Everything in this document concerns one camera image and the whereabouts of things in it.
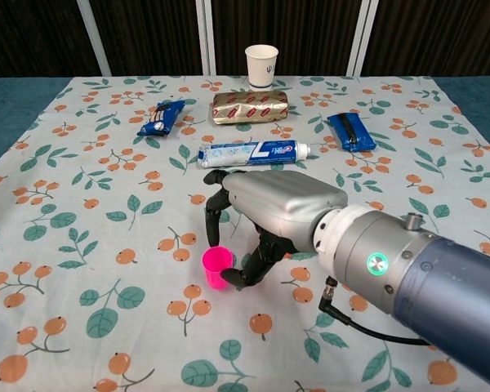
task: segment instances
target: dark curtain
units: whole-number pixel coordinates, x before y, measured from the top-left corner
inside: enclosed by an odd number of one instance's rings
[[[76,1],[0,0],[0,77],[99,74]]]
[[[247,74],[245,48],[279,49],[278,75],[345,75],[360,0],[212,0],[219,74]]]
[[[380,0],[362,75],[490,75],[490,0]]]
[[[194,0],[90,0],[113,75],[202,74]]]

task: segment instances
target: white paper cup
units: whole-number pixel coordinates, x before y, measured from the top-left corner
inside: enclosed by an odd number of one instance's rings
[[[252,45],[245,49],[247,55],[248,83],[253,91],[272,88],[278,49],[270,45]]]

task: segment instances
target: robotic arm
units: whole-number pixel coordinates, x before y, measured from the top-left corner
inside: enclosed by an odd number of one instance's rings
[[[319,308],[369,335],[431,344],[490,383],[490,257],[400,220],[297,171],[211,171],[221,184],[207,200],[207,236],[218,245],[221,211],[235,206],[256,226],[260,244],[243,270],[221,276],[238,289],[259,283],[286,252],[317,252],[329,274]],[[344,283],[423,340],[367,330],[332,306]]]

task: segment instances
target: pink cup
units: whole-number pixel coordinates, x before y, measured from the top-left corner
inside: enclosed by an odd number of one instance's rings
[[[222,290],[227,287],[227,282],[220,276],[220,272],[232,267],[232,252],[226,247],[210,247],[202,257],[202,265],[209,286]]]

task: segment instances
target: black cable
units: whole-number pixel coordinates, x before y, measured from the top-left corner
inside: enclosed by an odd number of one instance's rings
[[[328,302],[327,300],[322,299],[322,303],[319,304],[319,309],[325,312],[326,314],[328,314],[329,316],[332,316],[333,318],[339,320],[344,325],[346,326],[350,325],[351,327],[357,329],[358,331],[364,333],[365,335],[369,335],[377,339],[381,339],[383,341],[392,341],[394,343],[400,343],[402,345],[430,345],[429,342],[424,341],[423,339],[391,336],[391,335],[386,335],[384,333],[373,331],[372,329],[365,328],[363,325],[359,325],[358,323],[353,321],[349,316],[342,313],[335,306],[332,306],[331,303],[327,303],[327,302]]]

